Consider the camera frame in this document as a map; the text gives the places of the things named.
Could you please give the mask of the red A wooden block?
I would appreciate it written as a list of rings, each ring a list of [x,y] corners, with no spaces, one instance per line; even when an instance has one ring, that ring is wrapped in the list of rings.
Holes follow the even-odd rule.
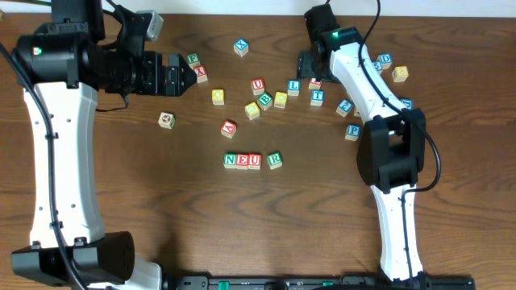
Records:
[[[232,139],[237,131],[235,123],[226,120],[221,126],[221,134],[229,139]]]

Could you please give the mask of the yellow acorn wooden block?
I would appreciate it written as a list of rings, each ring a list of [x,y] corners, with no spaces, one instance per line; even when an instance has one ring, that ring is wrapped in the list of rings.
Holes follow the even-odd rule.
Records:
[[[246,105],[244,110],[250,120],[260,116],[260,107],[255,102],[251,102],[250,104]]]

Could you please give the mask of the blue D block upper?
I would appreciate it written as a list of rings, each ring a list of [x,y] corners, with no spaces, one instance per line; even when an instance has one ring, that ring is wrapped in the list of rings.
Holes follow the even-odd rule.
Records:
[[[377,57],[377,61],[381,65],[382,70],[386,70],[393,63],[393,59],[390,53],[381,53]]]

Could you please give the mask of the yellow O wooden block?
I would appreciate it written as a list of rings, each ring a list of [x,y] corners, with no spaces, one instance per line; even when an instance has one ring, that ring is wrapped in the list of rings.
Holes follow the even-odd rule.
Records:
[[[224,90],[223,89],[213,89],[211,99],[215,106],[223,106],[225,104]]]

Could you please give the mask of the green B wooden block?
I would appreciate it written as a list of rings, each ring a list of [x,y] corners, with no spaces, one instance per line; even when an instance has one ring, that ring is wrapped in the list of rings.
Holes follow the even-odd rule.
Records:
[[[264,92],[257,98],[256,103],[262,110],[268,110],[273,104],[273,98]]]

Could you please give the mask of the red u block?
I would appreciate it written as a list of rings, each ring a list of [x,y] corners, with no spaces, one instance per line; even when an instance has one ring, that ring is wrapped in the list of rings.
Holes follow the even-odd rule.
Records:
[[[253,170],[260,170],[262,156],[260,154],[249,154],[248,168]]]
[[[257,78],[252,80],[252,93],[254,96],[259,96],[265,91],[264,79]]]

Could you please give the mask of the green N wooden block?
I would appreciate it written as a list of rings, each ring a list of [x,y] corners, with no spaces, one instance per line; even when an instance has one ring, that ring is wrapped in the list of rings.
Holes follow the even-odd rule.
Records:
[[[223,159],[224,168],[236,168],[237,155],[234,153],[226,153]]]

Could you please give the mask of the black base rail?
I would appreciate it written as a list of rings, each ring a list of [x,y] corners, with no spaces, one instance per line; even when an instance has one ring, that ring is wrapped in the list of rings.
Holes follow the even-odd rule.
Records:
[[[389,281],[378,275],[343,277],[165,277],[164,290],[476,290],[470,277],[431,277],[421,273],[412,280]]]

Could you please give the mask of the blue d block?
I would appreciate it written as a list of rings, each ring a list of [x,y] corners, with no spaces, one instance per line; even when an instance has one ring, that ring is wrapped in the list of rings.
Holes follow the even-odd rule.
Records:
[[[393,59],[390,53],[381,53],[377,57],[377,61],[381,65],[382,70],[386,70],[393,63]]]
[[[400,102],[408,109],[412,110],[414,108],[414,102],[408,98],[401,98]]]

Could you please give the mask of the green R wooden block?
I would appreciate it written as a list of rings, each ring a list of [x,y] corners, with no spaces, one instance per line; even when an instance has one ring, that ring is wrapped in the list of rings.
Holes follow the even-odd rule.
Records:
[[[274,152],[267,155],[267,161],[271,170],[279,168],[283,165],[283,159],[280,152]]]

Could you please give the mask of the blue P wooden block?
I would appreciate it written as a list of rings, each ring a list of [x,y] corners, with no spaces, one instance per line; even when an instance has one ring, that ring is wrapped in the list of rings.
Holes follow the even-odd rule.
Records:
[[[361,126],[356,124],[349,124],[346,129],[345,139],[350,141],[357,141],[360,137]]]

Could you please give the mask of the red E wooden block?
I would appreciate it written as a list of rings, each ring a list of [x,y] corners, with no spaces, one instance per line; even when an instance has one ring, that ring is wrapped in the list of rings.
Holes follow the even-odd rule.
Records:
[[[247,170],[249,166],[249,154],[238,154],[236,156],[235,166],[237,169]]]

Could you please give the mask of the soccer ball O wooden block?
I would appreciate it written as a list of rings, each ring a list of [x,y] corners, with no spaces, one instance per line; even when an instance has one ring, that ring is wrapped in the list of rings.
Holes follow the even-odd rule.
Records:
[[[162,128],[173,129],[175,121],[176,121],[176,119],[175,119],[174,114],[161,112],[160,117],[158,119],[158,124]]]

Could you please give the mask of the blue T wooden block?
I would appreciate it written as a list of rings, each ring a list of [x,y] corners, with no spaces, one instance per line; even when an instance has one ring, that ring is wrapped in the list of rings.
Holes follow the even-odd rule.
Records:
[[[324,102],[324,92],[322,90],[313,90],[311,92],[310,104],[312,106],[321,106]]]

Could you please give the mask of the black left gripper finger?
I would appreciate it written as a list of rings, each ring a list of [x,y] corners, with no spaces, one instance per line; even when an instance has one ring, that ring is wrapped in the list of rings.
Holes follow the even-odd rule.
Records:
[[[190,67],[179,68],[177,72],[177,95],[181,96],[197,83],[197,74]]]
[[[177,69],[182,75],[188,75],[193,72],[193,69],[189,66],[185,57],[181,54],[177,54]]]

